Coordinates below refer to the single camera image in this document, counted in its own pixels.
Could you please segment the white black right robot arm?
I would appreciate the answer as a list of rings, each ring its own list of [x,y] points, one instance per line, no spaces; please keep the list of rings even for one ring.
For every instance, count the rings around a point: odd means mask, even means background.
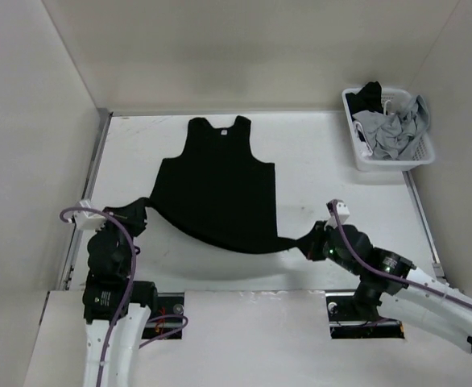
[[[301,239],[300,250],[308,260],[331,260],[359,279],[346,307],[356,318],[400,320],[472,355],[472,298],[401,255],[374,246],[355,226],[317,222]]]

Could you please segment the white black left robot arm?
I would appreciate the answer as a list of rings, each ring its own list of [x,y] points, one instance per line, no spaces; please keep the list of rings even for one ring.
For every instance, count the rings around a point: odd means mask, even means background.
[[[143,330],[159,312],[155,284],[135,280],[134,239],[147,225],[145,204],[106,207],[110,217],[88,242],[84,386],[129,386]]]

